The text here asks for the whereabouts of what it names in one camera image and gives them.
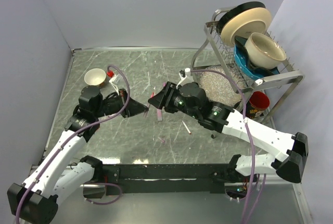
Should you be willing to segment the pink highlighter pen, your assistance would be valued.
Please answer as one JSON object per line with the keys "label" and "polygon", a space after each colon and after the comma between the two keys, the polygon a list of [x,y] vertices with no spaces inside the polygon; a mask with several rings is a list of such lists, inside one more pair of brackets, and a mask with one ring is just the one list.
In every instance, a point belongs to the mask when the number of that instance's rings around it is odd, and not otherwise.
{"label": "pink highlighter pen", "polygon": [[162,110],[157,109],[157,120],[160,122],[163,120]]}

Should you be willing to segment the pink thin pen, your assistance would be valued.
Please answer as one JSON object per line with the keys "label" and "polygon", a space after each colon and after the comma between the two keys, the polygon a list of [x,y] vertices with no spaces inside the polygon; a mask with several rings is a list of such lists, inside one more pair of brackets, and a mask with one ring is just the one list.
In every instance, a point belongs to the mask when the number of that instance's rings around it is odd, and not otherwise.
{"label": "pink thin pen", "polygon": [[149,108],[150,108],[150,104],[147,105],[147,108],[148,108],[148,109],[145,111],[145,113],[144,113],[144,117],[147,117],[147,115],[148,115],[148,111],[149,111]]}

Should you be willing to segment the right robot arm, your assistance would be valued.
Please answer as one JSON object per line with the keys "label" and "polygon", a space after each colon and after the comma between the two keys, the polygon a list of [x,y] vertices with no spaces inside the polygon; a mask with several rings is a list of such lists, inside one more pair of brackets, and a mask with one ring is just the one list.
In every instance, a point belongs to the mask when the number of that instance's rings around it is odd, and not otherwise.
{"label": "right robot arm", "polygon": [[195,118],[206,129],[231,135],[252,143],[266,151],[264,155],[235,155],[228,168],[228,177],[240,181],[253,174],[278,175],[291,182],[300,183],[309,155],[308,137],[297,132],[289,134],[258,123],[233,108],[206,96],[196,82],[177,88],[168,82],[148,103],[168,113],[178,111]]}

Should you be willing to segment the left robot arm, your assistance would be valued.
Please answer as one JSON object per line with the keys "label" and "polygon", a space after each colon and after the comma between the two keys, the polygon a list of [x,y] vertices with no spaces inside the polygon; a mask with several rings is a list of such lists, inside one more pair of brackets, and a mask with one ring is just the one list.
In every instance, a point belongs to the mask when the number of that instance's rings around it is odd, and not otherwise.
{"label": "left robot arm", "polygon": [[83,88],[79,103],[52,151],[23,183],[9,187],[9,206],[16,221],[50,223],[60,204],[81,184],[106,182],[102,161],[91,156],[81,158],[68,174],[62,173],[98,130],[101,117],[128,118],[148,110],[147,106],[130,98],[126,89],[103,97],[97,86]]}

